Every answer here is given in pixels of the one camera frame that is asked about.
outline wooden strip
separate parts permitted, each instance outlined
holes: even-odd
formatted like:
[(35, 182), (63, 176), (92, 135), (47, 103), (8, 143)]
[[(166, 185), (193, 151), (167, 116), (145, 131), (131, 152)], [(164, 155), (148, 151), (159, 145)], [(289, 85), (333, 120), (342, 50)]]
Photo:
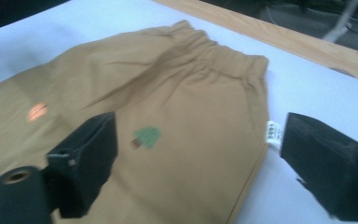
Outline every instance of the wooden strip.
[(358, 50), (197, 0), (154, 1), (358, 78)]

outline printed design on fabric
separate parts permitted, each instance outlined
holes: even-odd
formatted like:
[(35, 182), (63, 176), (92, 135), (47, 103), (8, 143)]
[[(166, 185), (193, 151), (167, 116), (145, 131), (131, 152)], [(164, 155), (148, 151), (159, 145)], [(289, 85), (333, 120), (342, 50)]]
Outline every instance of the printed design on fabric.
[(45, 103), (39, 103), (31, 108), (28, 112), (27, 119), (29, 122), (34, 122), (46, 113), (48, 113), (48, 105)]
[(136, 131), (133, 135), (135, 139), (132, 141), (132, 143), (136, 148), (144, 146), (148, 149), (151, 149), (157, 143), (161, 133), (158, 128), (147, 126)]

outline white table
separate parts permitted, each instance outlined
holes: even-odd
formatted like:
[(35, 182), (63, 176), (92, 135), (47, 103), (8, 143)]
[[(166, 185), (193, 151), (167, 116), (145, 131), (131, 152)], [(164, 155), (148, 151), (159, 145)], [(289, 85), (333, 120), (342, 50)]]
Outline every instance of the white table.
[[(269, 58), (270, 118), (288, 112), (319, 119), (358, 141), (358, 79), (154, 2), (73, 0), (0, 28), (0, 81), (86, 42), (188, 20), (221, 45)], [(271, 148), (242, 208), (239, 224), (324, 224), (330, 219), (296, 173)]]

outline brown fabric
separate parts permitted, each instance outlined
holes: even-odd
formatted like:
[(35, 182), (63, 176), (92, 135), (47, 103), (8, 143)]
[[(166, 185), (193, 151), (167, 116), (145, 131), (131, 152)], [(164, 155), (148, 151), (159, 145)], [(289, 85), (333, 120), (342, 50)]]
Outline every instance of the brown fabric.
[[(233, 222), (266, 152), (267, 64), (186, 21), (77, 46), (0, 83), (0, 174), (46, 166), (87, 118), (116, 110), (111, 178), (88, 216), (56, 223)], [(28, 122), (38, 103), (47, 114)], [(134, 141), (150, 127), (156, 142)]]

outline white tag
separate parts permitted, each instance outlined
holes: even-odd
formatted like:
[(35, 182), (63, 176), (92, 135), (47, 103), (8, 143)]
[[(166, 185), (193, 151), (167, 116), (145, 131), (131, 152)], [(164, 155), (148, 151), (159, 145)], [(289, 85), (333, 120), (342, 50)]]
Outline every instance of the white tag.
[(281, 149), (283, 130), (281, 124), (269, 120), (267, 122), (266, 142), (277, 149)]

